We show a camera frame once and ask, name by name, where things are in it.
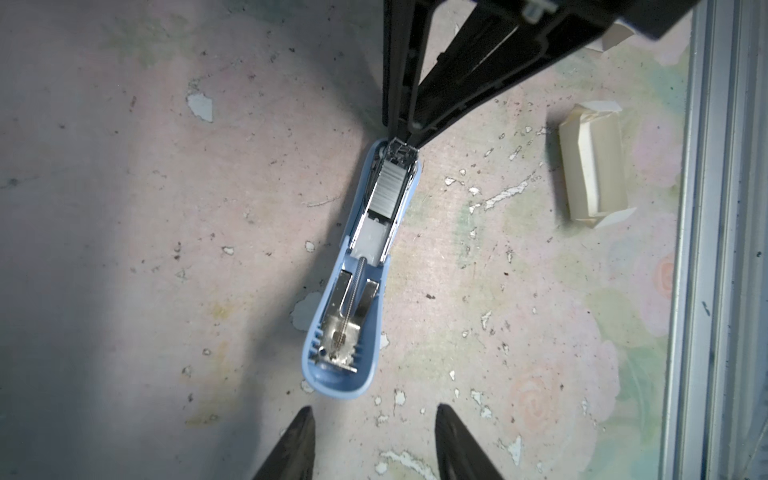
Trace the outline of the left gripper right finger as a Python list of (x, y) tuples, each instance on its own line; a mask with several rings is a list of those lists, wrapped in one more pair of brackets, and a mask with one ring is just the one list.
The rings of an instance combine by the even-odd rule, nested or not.
[(502, 480), (481, 446), (448, 404), (439, 404), (435, 420), (437, 463), (442, 480)]

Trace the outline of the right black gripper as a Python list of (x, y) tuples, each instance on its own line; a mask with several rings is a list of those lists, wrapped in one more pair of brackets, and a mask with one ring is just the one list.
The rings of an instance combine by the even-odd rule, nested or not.
[(695, 1), (480, 1), (415, 90), (407, 143), (421, 148), (468, 112), (621, 21), (657, 40)]

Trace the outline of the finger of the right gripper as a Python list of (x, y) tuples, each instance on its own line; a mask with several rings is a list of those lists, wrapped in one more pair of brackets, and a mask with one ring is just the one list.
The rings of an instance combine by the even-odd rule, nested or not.
[(410, 140), (434, 1), (385, 1), (382, 120), (390, 139)]

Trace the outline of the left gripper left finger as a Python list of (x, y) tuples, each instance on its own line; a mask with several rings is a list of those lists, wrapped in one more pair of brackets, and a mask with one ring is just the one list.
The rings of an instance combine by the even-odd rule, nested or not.
[(315, 462), (316, 425), (311, 406), (299, 410), (253, 480), (311, 480)]

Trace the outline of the light blue stapler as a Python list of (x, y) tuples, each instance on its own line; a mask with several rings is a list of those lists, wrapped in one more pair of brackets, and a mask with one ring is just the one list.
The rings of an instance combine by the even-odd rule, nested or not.
[[(384, 161), (407, 170), (392, 219), (369, 210)], [(339, 251), (302, 350), (305, 380), (330, 398), (361, 396), (377, 371), (391, 249), (421, 172), (417, 149), (400, 140), (377, 141), (365, 158)]]

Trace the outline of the white staple box sleeve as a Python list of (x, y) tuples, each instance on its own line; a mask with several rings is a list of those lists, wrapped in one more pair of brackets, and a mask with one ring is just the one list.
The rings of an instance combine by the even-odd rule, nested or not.
[(585, 48), (598, 53), (605, 53), (611, 48), (621, 44), (623, 41), (627, 40), (628, 38), (631, 38), (635, 34), (636, 34), (636, 30), (632, 28), (630, 25), (622, 21), (617, 21), (613, 25), (611, 25), (602, 34), (601, 37), (587, 44)]

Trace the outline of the staple box tray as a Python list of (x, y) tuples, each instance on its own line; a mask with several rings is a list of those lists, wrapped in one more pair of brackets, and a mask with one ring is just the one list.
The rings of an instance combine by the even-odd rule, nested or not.
[(558, 127), (570, 217), (592, 229), (628, 219), (630, 205), (620, 129), (613, 101), (579, 103)]

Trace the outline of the silver staple strip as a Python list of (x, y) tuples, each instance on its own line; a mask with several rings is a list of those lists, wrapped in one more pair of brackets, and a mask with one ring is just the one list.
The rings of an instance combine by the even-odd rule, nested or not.
[(392, 219), (405, 183), (406, 174), (407, 170), (401, 166), (390, 161), (384, 161), (371, 194), (369, 210), (387, 219)]

